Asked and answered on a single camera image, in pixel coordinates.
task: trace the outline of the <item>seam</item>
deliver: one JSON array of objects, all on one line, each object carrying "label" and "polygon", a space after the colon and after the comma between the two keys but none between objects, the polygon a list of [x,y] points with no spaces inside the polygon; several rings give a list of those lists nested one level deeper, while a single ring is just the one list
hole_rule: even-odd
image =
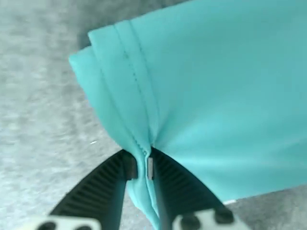
[{"label": "seam", "polygon": [[[122,39],[121,39],[121,37],[120,37],[119,31],[118,31],[116,25],[114,25],[114,29],[115,29],[116,34],[117,34],[117,36],[118,36],[119,42],[120,42],[120,44],[121,44],[121,46],[122,46],[122,50],[123,50],[123,52],[124,52],[124,56],[125,56],[125,58],[126,58],[126,60],[127,60],[127,62],[128,62],[129,67],[130,67],[131,70],[132,70],[133,79],[134,79],[134,81],[135,81],[135,83],[136,83],[136,85],[137,85],[137,89],[138,89],[138,91],[139,91],[139,94],[141,95],[141,99],[142,99],[142,102],[143,102],[143,107],[144,107],[145,113],[146,113],[147,122],[149,122],[148,111],[147,111],[146,106],[145,106],[145,100],[144,100],[143,93],[142,93],[142,91],[141,91],[140,85],[139,85],[138,80],[137,80],[137,77],[136,77],[136,73],[135,73],[134,66],[133,66],[132,63],[131,63],[130,57],[129,57],[129,55],[128,55],[128,52],[127,52],[126,49],[125,49],[124,43],[123,43],[123,41],[122,41]],[[147,151],[138,143],[137,139],[133,136],[132,133],[131,133],[131,135],[132,135],[132,138],[134,139],[134,141],[136,142],[136,144],[137,144],[137,145],[139,146],[139,148],[142,150],[142,153],[146,156]]]},{"label": "seam", "polygon": [[[148,65],[148,61],[147,61],[147,59],[146,59],[146,55],[145,55],[144,49],[143,49],[143,47],[142,47],[142,45],[141,45],[140,38],[139,38],[139,36],[138,36],[138,34],[137,34],[137,32],[136,32],[136,30],[135,30],[135,28],[134,28],[134,26],[133,26],[131,20],[128,20],[128,23],[129,23],[129,25],[130,25],[130,27],[131,27],[132,33],[133,33],[134,36],[135,36],[135,40],[136,40],[136,42],[137,42],[137,44],[138,44],[138,46],[139,46],[141,56],[142,56],[142,58],[143,58],[143,60],[144,60],[144,65],[145,65],[145,68],[146,68],[146,70],[147,70],[147,74],[148,74],[148,76],[149,76],[149,82],[150,82],[150,84],[151,84],[151,90],[152,90],[152,92],[153,92],[153,96],[154,96],[153,98],[154,98],[155,107],[156,107],[156,111],[157,111],[157,126],[158,126],[157,128],[159,128],[159,127],[160,127],[160,110],[159,110],[159,106],[158,106],[158,100],[157,100],[157,97],[156,97],[156,93],[155,93],[154,90],[153,90],[153,82],[152,82],[153,76],[152,76],[152,73],[150,72],[149,65]],[[153,143],[152,143],[153,147],[154,147],[154,143],[155,143],[155,140],[156,140],[157,135],[158,135],[158,130],[157,130],[157,132],[154,134]]]}]

